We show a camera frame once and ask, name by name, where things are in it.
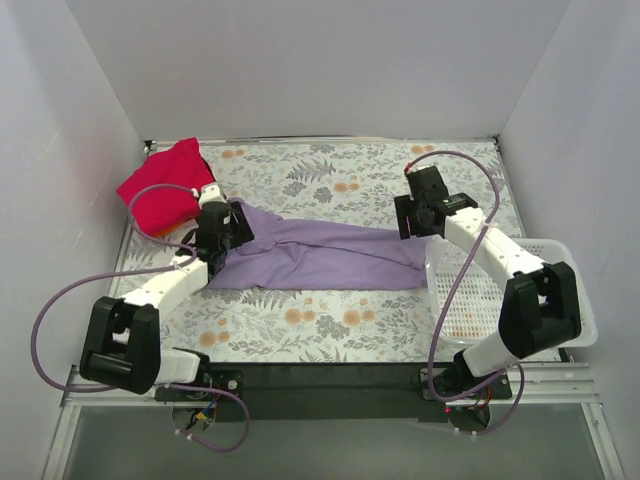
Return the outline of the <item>purple t shirt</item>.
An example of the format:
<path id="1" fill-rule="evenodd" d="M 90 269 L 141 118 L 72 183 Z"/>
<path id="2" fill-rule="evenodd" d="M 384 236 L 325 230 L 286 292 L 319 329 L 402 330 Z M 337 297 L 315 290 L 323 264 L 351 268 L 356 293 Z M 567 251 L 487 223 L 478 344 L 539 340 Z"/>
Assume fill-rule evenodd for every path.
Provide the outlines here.
<path id="1" fill-rule="evenodd" d="M 240 202 L 254 239 L 230 251 L 210 290 L 362 290 L 424 288 L 425 238 L 394 230 L 285 219 Z"/>

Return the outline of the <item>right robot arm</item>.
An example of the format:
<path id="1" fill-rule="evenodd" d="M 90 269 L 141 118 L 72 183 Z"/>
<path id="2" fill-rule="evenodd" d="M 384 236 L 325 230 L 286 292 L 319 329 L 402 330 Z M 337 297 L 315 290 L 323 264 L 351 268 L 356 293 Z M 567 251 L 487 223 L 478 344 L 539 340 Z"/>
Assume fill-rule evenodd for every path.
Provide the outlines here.
<path id="1" fill-rule="evenodd" d="M 580 336 L 578 280 L 566 262 L 550 263 L 490 226 L 465 193 L 451 194 L 434 166 L 406 170 L 409 194 L 395 198 L 400 236 L 437 235 L 466 252 L 502 293 L 494 333 L 458 352 L 437 375 L 464 397 L 475 397 L 489 375 Z"/>

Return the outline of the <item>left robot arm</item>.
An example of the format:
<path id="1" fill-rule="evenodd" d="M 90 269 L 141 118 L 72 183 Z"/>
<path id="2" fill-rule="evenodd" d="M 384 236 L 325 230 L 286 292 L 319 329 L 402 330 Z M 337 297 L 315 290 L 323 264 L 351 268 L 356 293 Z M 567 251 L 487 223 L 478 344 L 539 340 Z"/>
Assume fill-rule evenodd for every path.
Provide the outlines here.
<path id="1" fill-rule="evenodd" d="M 193 400 L 211 392 L 213 377 L 205 369 L 209 357 L 162 348 L 161 326 L 183 301 L 211 283 L 231 250 L 254 234 L 238 200 L 203 204 L 196 223 L 173 261 L 180 264 L 193 252 L 196 260 L 162 272 L 120 298 L 103 296 L 95 302 L 79 366 L 83 379 L 136 394 L 177 383 Z"/>

